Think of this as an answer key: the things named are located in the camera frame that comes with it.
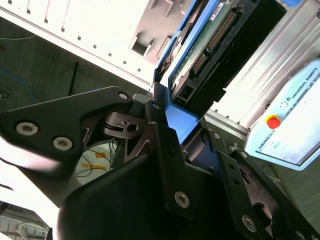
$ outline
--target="wire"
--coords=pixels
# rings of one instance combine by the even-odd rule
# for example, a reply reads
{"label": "wire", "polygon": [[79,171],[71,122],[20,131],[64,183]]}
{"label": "wire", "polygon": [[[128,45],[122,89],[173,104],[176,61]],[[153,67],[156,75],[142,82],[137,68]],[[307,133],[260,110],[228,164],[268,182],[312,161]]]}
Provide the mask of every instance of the wire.
{"label": "wire", "polygon": [[[78,178],[88,177],[88,176],[92,173],[92,170],[94,170],[94,169],[101,169],[101,170],[104,170],[106,173],[108,172],[106,169],[104,169],[104,168],[102,168],[102,167],[92,167],[92,168],[90,168],[90,169],[86,169],[86,170],[83,170],[83,171],[78,172],[78,173],[76,174],[76,176],[77,176]],[[84,176],[78,176],[78,174],[82,174],[82,173],[87,172],[87,171],[90,171],[90,170],[91,170],[91,172],[90,172],[89,174],[84,175]]]}
{"label": "wire", "polygon": [[19,37],[19,38],[2,37],[2,38],[0,38],[0,40],[11,40],[11,41],[27,40],[27,39],[32,39],[35,36],[36,35],[27,36],[27,37]]}
{"label": "wire", "polygon": [[83,157],[83,158],[87,161],[87,163],[89,164],[89,166],[90,166],[89,169],[86,169],[86,171],[87,171],[87,170],[90,170],[90,172],[89,172],[88,175],[86,175],[86,176],[78,176],[78,175],[81,174],[83,171],[80,171],[80,172],[78,172],[78,173],[76,174],[77,177],[84,178],[84,177],[88,177],[88,176],[92,173],[93,167],[92,167],[91,162],[90,162],[85,156],[82,155],[81,157]]}
{"label": "wire", "polygon": [[35,101],[35,96],[34,96],[33,92],[31,91],[31,88],[29,87],[29,85],[28,85],[25,81],[23,81],[21,78],[15,76],[15,75],[11,74],[10,72],[7,72],[7,71],[4,70],[2,67],[0,67],[0,71],[3,72],[3,73],[5,73],[5,74],[7,74],[7,75],[9,75],[9,76],[12,77],[12,78],[18,80],[18,81],[20,81],[21,83],[23,83],[23,85],[26,86],[26,88],[29,90],[29,92],[30,92],[30,94],[31,94],[32,104],[35,104],[35,103],[36,103],[36,101]]}
{"label": "wire", "polygon": [[[81,157],[83,157],[83,158],[88,162],[90,168],[78,172],[78,173],[76,174],[76,176],[77,176],[78,178],[86,178],[86,177],[90,176],[90,174],[93,172],[94,169],[101,169],[101,170],[104,170],[106,173],[108,172],[106,169],[104,169],[104,168],[102,168],[102,167],[93,167],[92,164],[90,163],[90,161],[89,161],[85,156],[82,155]],[[90,171],[87,175],[79,176],[79,174],[85,173],[85,172],[87,172],[87,171]]]}
{"label": "wire", "polygon": [[45,227],[43,226],[40,226],[40,225],[37,225],[37,224],[34,224],[32,222],[24,222],[24,223],[21,223],[18,227],[17,230],[15,230],[18,234],[20,234],[20,236],[24,239],[24,240],[31,240],[31,238],[27,237],[26,235],[26,231],[23,230],[23,227],[24,226],[29,226],[29,227],[35,227],[35,228],[38,228],[38,229],[41,229],[42,231],[44,232],[48,232],[48,229],[46,229]]}

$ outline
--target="silver screw head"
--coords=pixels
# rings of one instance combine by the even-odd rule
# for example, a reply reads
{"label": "silver screw head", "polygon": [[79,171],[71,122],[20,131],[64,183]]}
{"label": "silver screw head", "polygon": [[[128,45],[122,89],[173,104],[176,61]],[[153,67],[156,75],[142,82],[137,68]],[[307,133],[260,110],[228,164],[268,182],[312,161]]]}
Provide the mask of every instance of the silver screw head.
{"label": "silver screw head", "polygon": [[247,215],[242,216],[242,222],[245,225],[245,227],[252,233],[255,233],[257,231],[257,227],[255,222],[251,219],[251,217]]}
{"label": "silver screw head", "polygon": [[241,155],[244,159],[247,159],[247,158],[248,158],[248,155],[247,155],[245,152],[243,152],[243,151],[240,152],[240,155]]}
{"label": "silver screw head", "polygon": [[32,136],[39,131],[39,128],[32,122],[21,122],[16,127],[15,130],[25,136]]}
{"label": "silver screw head", "polygon": [[119,97],[124,99],[124,100],[128,99],[128,96],[125,95],[124,93],[121,93],[121,92],[119,92]]}
{"label": "silver screw head", "polygon": [[216,138],[216,139],[220,139],[220,135],[216,132],[213,133],[213,136]]}
{"label": "silver screw head", "polygon": [[72,141],[64,136],[59,136],[53,140],[53,146],[61,151],[67,151],[72,148]]}
{"label": "silver screw head", "polygon": [[298,236],[300,240],[306,240],[305,236],[303,236],[302,232],[296,230],[295,234]]}
{"label": "silver screw head", "polygon": [[174,194],[175,202],[182,208],[187,209],[190,206],[190,199],[183,191],[176,191]]}
{"label": "silver screw head", "polygon": [[155,109],[160,109],[160,107],[159,107],[157,104],[155,104],[155,103],[153,103],[152,106],[153,106]]}

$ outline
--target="floor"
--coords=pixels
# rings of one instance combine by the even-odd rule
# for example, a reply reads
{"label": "floor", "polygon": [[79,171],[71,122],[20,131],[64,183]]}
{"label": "floor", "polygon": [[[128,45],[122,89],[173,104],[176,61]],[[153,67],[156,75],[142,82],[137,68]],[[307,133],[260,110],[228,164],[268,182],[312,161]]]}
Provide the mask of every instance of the floor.
{"label": "floor", "polygon": [[[0,38],[29,37],[33,34],[0,18]],[[83,93],[93,88],[118,86],[130,94],[146,91],[122,80],[93,64],[35,36],[27,40],[0,40],[0,68],[28,83],[36,103],[66,97],[75,64],[79,63],[74,82],[74,93]],[[32,104],[27,87],[16,78],[0,72],[0,112]],[[244,142],[221,129],[215,129],[227,146]],[[270,173],[266,162],[258,161]],[[317,159],[302,172],[276,166],[288,186],[300,211],[320,233],[320,160]]]}

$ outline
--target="universal robots logo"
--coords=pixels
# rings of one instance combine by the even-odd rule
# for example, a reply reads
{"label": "universal robots logo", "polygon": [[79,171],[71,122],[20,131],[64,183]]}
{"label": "universal robots logo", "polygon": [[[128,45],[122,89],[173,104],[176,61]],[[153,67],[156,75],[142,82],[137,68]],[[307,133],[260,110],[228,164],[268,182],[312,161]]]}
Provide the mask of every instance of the universal robots logo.
{"label": "universal robots logo", "polygon": [[290,101],[291,99],[294,99],[299,92],[304,88],[304,86],[307,84],[307,82],[311,79],[311,77],[315,74],[315,72],[318,70],[317,67],[315,67],[312,72],[310,72],[310,74],[306,77],[306,79],[304,80],[304,82],[301,84],[301,86],[294,92],[294,94],[291,97],[287,97],[286,100]]}

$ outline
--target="green circuit board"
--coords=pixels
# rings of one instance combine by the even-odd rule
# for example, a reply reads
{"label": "green circuit board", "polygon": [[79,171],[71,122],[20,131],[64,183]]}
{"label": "green circuit board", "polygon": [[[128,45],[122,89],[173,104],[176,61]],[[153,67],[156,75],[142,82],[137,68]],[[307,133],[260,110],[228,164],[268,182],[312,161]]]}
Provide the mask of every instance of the green circuit board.
{"label": "green circuit board", "polygon": [[197,62],[204,49],[210,43],[213,35],[219,29],[219,26],[223,23],[228,13],[232,10],[232,6],[233,4],[220,2],[212,12],[211,18],[205,24],[200,35],[197,37],[194,44],[176,70],[175,74],[172,76],[172,79],[170,81],[171,89],[173,88],[173,86],[178,86],[180,79],[182,79],[182,77],[185,76]]}

